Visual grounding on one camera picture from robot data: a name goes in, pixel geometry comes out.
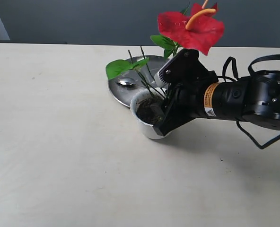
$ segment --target flower pot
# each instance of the flower pot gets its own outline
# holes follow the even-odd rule
[[[161,88],[158,87],[158,88],[156,88],[156,90],[162,94]],[[152,88],[150,89],[150,91],[154,95],[161,97],[160,94],[158,94]],[[147,89],[144,89],[144,90],[138,92],[133,97],[133,99],[131,100],[131,104],[130,104],[131,113],[137,119],[140,131],[142,132],[143,135],[145,135],[147,138],[152,139],[152,140],[159,140],[159,139],[162,139],[162,138],[165,138],[166,136],[168,136],[169,133],[166,136],[159,136],[159,135],[157,135],[157,133],[153,129],[153,124],[149,124],[149,123],[144,122],[137,115],[137,111],[138,111],[138,108],[139,108],[141,102],[146,100],[146,99],[148,99],[148,98],[150,98],[150,97],[151,97],[151,94],[149,93],[149,91]]]

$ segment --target table surface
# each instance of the table surface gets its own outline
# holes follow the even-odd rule
[[[280,141],[259,150],[234,122],[205,119],[145,138],[107,88],[106,64],[128,49],[141,54],[0,44],[0,227],[280,226]],[[200,60],[220,75],[236,57],[247,76],[252,60],[274,53],[212,48]],[[278,134],[244,126],[261,143]]]

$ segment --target silver spoon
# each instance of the silver spoon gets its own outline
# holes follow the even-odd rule
[[[129,78],[129,77],[119,78],[119,79],[116,80],[116,83],[124,85],[124,86],[136,85],[136,86],[139,86],[139,87],[144,87],[144,86],[138,85],[133,78]]]

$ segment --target metal plate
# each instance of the metal plate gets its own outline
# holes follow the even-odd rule
[[[166,63],[167,60],[165,60],[161,56],[155,56],[155,55],[145,55],[145,57],[149,57],[149,70],[151,72],[152,76],[155,76],[155,74],[159,71],[160,68]],[[140,61],[142,60],[142,56],[133,57],[132,61]],[[147,82],[149,82],[153,87],[156,87],[156,84],[153,83],[154,80],[149,74],[149,71],[146,66],[143,66],[141,69],[141,73],[146,77]],[[138,85],[142,86],[141,79],[139,78],[139,75],[133,71],[127,71],[118,77],[111,79],[108,81],[108,88],[110,92],[113,94],[114,98],[121,104],[123,104],[126,107],[130,107],[131,99],[134,97],[135,94],[137,94],[139,91],[143,90],[144,88],[139,86],[123,86],[116,83],[116,80],[121,77],[128,77],[133,78]]]

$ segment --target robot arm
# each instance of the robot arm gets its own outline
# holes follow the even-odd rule
[[[166,135],[195,118],[220,119],[235,121],[260,149],[278,141],[280,135],[260,145],[240,125],[240,122],[251,122],[280,131],[280,71],[252,69],[253,64],[270,60],[280,60],[280,54],[254,60],[248,67],[250,75],[239,78],[236,60],[230,57],[222,76],[217,76],[199,62],[198,51],[181,50],[155,76],[158,87],[167,87],[169,97],[161,106],[154,107],[162,116],[154,125],[155,131]],[[235,79],[225,76],[230,62]]]

